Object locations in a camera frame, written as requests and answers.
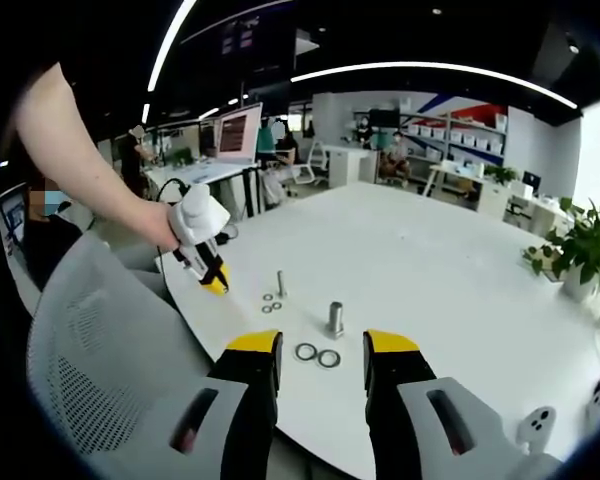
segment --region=computer monitor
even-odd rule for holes
[[[522,183],[532,186],[533,193],[538,193],[538,189],[540,188],[541,180],[542,179],[538,175],[535,175],[531,172],[525,171],[524,175],[522,176]]]
[[[254,163],[261,116],[261,103],[221,116],[217,159],[227,163]]]
[[[0,230],[3,241],[22,242],[24,237],[26,185],[20,184],[0,195]]]

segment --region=desk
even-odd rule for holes
[[[378,185],[355,183],[243,222],[220,247],[230,292],[216,296],[164,256],[169,291],[207,354],[217,360],[247,332],[284,333],[278,428],[325,462],[375,478],[365,423],[362,332],[406,335],[438,377],[454,377],[503,417],[513,439],[520,420],[552,405],[547,451],[569,455],[582,408],[600,378],[595,319],[536,277],[521,249],[529,232],[468,210]],[[283,270],[289,296],[261,312]],[[344,304],[344,336],[324,335],[332,301]],[[295,359],[300,342],[332,348],[325,370]]]
[[[438,177],[438,190],[442,190],[442,182],[444,182],[445,174],[481,184],[482,188],[476,211],[481,215],[487,215],[499,221],[504,219],[504,213],[507,210],[507,204],[509,203],[512,192],[509,188],[486,178],[479,178],[472,174],[458,172],[455,169],[434,165],[431,167],[429,180],[427,180],[427,185],[422,194],[424,196],[429,195],[436,175]]]
[[[239,165],[233,163],[219,163],[219,162],[200,162],[193,165],[187,165],[182,168],[174,168],[173,166],[153,168],[146,170],[144,173],[147,175],[158,189],[160,189],[170,178],[179,178],[186,184],[202,183],[209,185],[221,180],[228,180],[230,178],[242,175],[245,205],[247,210],[247,216],[253,217],[253,196],[251,190],[251,178],[250,173],[256,171],[254,165]],[[166,201],[178,201],[180,200],[180,193],[177,185],[169,185],[163,192],[163,199]],[[260,182],[256,178],[256,198],[258,209],[260,207]]]
[[[329,157],[329,188],[342,187],[352,182],[375,183],[377,153],[362,148],[323,145]]]
[[[517,193],[512,193],[512,196],[534,206],[531,223],[529,224],[531,233],[544,238],[553,228],[557,228],[558,231],[563,233],[571,228],[569,216],[560,209],[559,205],[548,203],[536,197],[525,198]]]

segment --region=white shelf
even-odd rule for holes
[[[470,145],[465,145],[464,143],[460,143],[460,142],[449,141],[449,145],[454,146],[454,147],[468,148],[469,150],[473,150],[475,152],[486,153],[487,155],[491,155],[493,157],[504,158],[504,155],[502,155],[501,153],[490,152],[489,150],[482,150],[481,148],[472,147]]]
[[[419,138],[421,140],[433,140],[434,142],[440,142],[440,143],[445,143],[445,140],[440,140],[439,138],[433,138],[433,137],[424,137],[422,135],[413,135],[411,133],[405,133],[402,132],[402,135],[404,135],[405,137],[411,137],[411,138]]]
[[[429,120],[440,120],[441,122],[446,122],[447,117],[440,117],[437,115],[427,115],[426,113],[401,113],[400,118],[402,117],[418,117],[418,118],[427,118]]]
[[[435,163],[435,164],[441,163],[441,160],[433,160],[432,158],[421,157],[420,155],[407,155],[407,158],[413,158],[414,160],[422,160],[423,162],[429,162],[429,163]]]
[[[507,132],[501,132],[500,130],[495,129],[493,127],[487,127],[486,125],[478,125],[472,122],[465,122],[464,120],[457,120],[455,118],[451,119],[451,123],[457,123],[459,125],[466,125],[468,127],[478,128],[480,130],[486,130],[487,132],[499,133],[500,135],[507,135]]]

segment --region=white pot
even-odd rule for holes
[[[593,295],[600,277],[596,273],[591,280],[585,284],[580,284],[580,273],[582,272],[582,265],[579,267],[572,266],[567,272],[567,277],[562,284],[562,291],[571,297],[577,303],[582,303],[588,300]]]

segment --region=ceiling light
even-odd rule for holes
[[[142,108],[142,123],[147,123],[147,117],[149,116],[149,107],[150,105],[148,103],[145,103],[144,107]]]
[[[167,34],[162,40],[160,51],[158,51],[158,56],[156,57],[156,63],[153,65],[147,91],[153,92],[153,90],[156,88],[156,83],[158,83],[158,77],[160,76],[160,70],[162,70],[164,61],[167,59],[167,54],[171,49],[171,44],[175,40],[178,30],[180,30],[180,27],[187,18],[187,15],[189,15],[189,11],[191,11],[191,8],[195,5],[196,1],[197,0],[184,0],[176,12],[175,17],[173,17],[171,25],[169,25],[169,30],[167,30]]]
[[[200,115],[198,117],[198,120],[204,120],[205,118],[207,118],[209,115],[213,115],[214,113],[218,113],[220,111],[219,108],[212,108],[211,110],[209,110],[208,112],[203,113],[202,115]]]
[[[491,70],[485,70],[483,68],[467,67],[464,65],[455,65],[452,63],[437,63],[437,62],[377,62],[377,63],[364,63],[361,65],[349,65],[346,67],[329,68],[327,70],[321,70],[319,72],[307,73],[305,75],[299,75],[293,77],[291,82],[301,82],[303,80],[309,80],[311,78],[323,77],[325,75],[331,75],[334,73],[354,72],[356,70],[371,70],[374,68],[391,68],[391,67],[403,67],[403,68],[439,68],[443,70],[456,70],[459,72],[475,73],[478,75],[485,75],[487,77],[493,77],[507,82],[515,83],[522,87],[535,90],[536,92],[542,93],[547,97],[551,97],[554,100],[566,105],[569,108],[576,109],[578,105],[573,103],[571,100],[564,98],[557,93],[547,90],[539,85],[536,85],[520,78],[512,77],[511,75],[505,75],[504,73],[493,72]]]

